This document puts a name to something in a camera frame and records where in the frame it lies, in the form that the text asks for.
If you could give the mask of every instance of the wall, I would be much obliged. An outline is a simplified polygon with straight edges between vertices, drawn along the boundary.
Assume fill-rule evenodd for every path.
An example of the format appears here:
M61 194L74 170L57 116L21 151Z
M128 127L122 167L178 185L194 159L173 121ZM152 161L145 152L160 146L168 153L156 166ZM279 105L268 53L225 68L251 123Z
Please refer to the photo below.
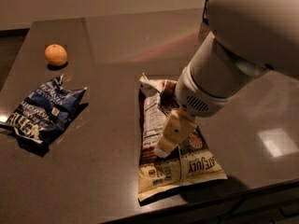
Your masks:
M0 31L33 21L202 7L205 0L0 0Z

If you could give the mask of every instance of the table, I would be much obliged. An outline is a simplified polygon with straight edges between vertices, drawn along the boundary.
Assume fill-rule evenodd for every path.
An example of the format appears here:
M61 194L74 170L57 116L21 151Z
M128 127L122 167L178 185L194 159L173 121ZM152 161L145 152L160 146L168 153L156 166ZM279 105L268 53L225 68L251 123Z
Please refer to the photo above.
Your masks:
M212 118L197 119L228 180L138 202L138 80L142 73L178 78L201 44L201 14L198 8L33 23L1 90L0 116L60 74L67 89L88 87L86 105L44 157L0 129L1 222L100 223L157 211L161 221L168 210L183 210L178 217L192 221L228 213L248 191L297 181L299 83L269 72ZM64 69L47 67L44 49L52 43L67 47ZM287 196L299 198L293 190ZM235 198L218 202L226 197ZM198 210L208 202L218 204Z

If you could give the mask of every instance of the glossy tabletop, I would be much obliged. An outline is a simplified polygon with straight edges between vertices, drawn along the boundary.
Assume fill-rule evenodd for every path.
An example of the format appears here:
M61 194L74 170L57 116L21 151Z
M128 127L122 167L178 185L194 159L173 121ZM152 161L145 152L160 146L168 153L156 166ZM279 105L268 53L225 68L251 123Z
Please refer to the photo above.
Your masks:
M187 9L33 23L1 90L0 116L60 74L66 89L88 89L84 108L43 157L0 129L3 223L100 223L299 178L299 82L269 72L212 118L197 119L229 180L138 202L138 80L142 73L178 78L200 46L201 15ZM44 58L53 43L67 48L60 70Z

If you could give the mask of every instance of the plastic wrapper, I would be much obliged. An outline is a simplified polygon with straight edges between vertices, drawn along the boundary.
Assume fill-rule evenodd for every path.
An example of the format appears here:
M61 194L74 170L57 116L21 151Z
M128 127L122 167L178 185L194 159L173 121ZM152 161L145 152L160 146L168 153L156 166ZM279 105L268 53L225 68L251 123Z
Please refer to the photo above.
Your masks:
M198 126L167 158L159 158L154 154L153 149L167 115L172 109L178 108L175 99L176 83L174 80L148 79L144 75L140 78L140 202L168 189L227 178Z
M17 136L37 147L48 146L72 121L85 89L65 90L63 76L42 84L7 119Z

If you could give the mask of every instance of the white snack bag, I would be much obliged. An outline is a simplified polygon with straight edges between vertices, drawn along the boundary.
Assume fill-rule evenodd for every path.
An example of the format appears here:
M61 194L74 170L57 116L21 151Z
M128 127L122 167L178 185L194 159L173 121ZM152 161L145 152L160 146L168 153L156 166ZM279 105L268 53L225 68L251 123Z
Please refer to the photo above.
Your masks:
M139 160L138 199L140 202L168 189L216 179L227 179L208 149L198 126L165 159L153 149L167 115L178 108L176 81L140 78L139 104L142 120L142 148Z

